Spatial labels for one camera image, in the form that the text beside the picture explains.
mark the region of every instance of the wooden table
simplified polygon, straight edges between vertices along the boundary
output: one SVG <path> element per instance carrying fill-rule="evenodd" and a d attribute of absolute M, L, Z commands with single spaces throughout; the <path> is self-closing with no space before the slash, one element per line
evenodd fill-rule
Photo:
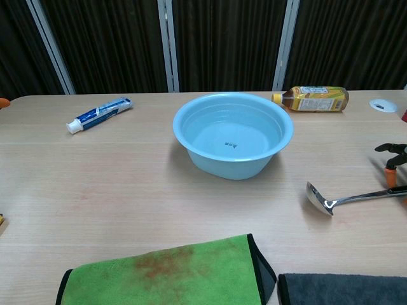
<path fill-rule="evenodd" d="M 243 181 L 195 168 L 174 138 L 174 114 L 200 95 L 128 94 L 133 110 L 75 135 L 65 123 L 119 95 L 23 97 L 0 111 L 0 304 L 54 304 L 64 271 L 82 264 L 245 233 L 277 274 L 407 276 L 401 200 L 330 218 L 305 198 L 308 180 L 327 198 L 383 188 L 391 154 L 373 149 L 406 143 L 407 124 L 368 101 L 405 110 L 407 91 L 352 91 L 341 114 L 291 113 L 292 142 Z"/>

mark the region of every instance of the toothpaste cap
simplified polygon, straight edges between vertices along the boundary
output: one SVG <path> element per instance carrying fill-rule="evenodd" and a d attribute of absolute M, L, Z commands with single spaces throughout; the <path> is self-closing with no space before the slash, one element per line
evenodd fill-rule
<path fill-rule="evenodd" d="M 71 134 L 74 134 L 76 132 L 79 132 L 79 131 L 83 130 L 81 122 L 79 122 L 78 119 L 74 119 L 71 123 L 66 124 L 66 128 L 68 128 L 68 131 Z"/>

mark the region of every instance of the light blue plastic basin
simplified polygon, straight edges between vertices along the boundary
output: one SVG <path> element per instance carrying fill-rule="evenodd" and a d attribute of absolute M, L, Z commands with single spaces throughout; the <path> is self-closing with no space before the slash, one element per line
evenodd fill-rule
<path fill-rule="evenodd" d="M 191 100 L 178 110 L 173 129 L 197 167 L 233 180 L 258 174 L 293 136 L 280 106 L 237 92 Z"/>

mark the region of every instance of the dark curtain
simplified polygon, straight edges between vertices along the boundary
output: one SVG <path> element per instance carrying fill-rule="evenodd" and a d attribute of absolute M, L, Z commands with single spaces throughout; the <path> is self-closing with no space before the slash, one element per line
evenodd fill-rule
<path fill-rule="evenodd" d="M 156 0 L 41 0 L 76 93 L 167 92 Z"/>
<path fill-rule="evenodd" d="M 301 0 L 284 89 L 402 89 L 407 1 Z"/>
<path fill-rule="evenodd" d="M 25 0 L 0 1 L 0 97 L 64 94 Z"/>
<path fill-rule="evenodd" d="M 271 90 L 286 1 L 173 0 L 182 92 Z"/>

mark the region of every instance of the dark gray cloth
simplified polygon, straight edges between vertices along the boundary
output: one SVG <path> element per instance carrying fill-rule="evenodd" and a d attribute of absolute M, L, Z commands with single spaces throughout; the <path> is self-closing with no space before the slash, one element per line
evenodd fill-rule
<path fill-rule="evenodd" d="M 282 305 L 407 304 L 407 278 L 345 274 L 280 274 Z"/>

